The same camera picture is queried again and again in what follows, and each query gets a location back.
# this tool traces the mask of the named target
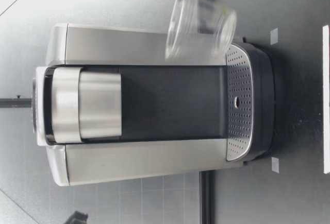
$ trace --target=plastic cup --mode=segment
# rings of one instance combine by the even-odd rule
[[[166,59],[191,61],[224,57],[236,29],[236,13],[213,0],[176,0]]]

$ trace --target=black object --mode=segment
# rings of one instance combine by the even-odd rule
[[[21,98],[20,95],[17,98],[0,99],[0,108],[31,108],[31,99]]]
[[[122,76],[122,135],[104,142],[225,138],[224,66],[87,66]],[[84,140],[84,142],[102,142]]]
[[[88,214],[75,211],[64,224],[87,224]]]

